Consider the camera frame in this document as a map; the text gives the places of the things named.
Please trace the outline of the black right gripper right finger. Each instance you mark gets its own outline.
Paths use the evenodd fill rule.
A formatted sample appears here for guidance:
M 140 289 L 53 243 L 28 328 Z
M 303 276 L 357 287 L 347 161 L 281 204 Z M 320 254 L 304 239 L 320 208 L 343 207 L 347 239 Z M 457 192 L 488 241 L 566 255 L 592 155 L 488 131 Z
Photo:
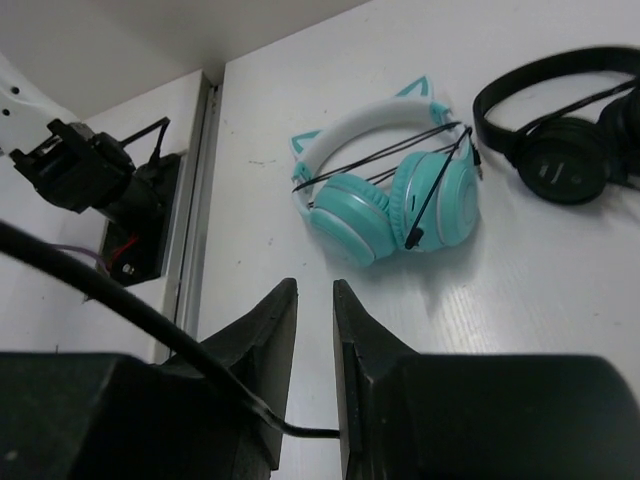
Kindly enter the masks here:
M 593 355 L 419 353 L 333 284 L 346 479 L 635 479 L 639 406 Z

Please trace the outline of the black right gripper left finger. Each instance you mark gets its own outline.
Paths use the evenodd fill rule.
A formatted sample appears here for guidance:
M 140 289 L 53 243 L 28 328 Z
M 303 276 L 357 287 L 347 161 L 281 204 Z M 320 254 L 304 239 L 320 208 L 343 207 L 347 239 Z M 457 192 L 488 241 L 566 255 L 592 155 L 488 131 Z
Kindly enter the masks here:
M 267 479 L 281 448 L 181 357 L 1 356 L 5 479 Z

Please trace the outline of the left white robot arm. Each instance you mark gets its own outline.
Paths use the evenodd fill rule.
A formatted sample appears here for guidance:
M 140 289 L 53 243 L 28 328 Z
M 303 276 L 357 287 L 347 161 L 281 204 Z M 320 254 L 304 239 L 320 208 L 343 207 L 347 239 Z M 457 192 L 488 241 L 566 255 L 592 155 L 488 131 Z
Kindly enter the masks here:
M 56 104 L 1 55 L 1 151 L 29 153 L 51 136 Z

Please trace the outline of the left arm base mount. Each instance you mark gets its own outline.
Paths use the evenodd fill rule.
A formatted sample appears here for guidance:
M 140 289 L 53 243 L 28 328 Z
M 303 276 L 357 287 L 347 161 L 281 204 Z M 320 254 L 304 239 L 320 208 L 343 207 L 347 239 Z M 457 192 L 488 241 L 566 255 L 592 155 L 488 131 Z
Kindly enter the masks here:
M 9 153 L 14 168 L 48 203 L 107 220 L 99 270 L 123 286 L 161 276 L 168 250 L 181 156 L 163 156 L 170 119 L 124 140 L 82 123 L 53 120 L 50 136 L 29 153 Z

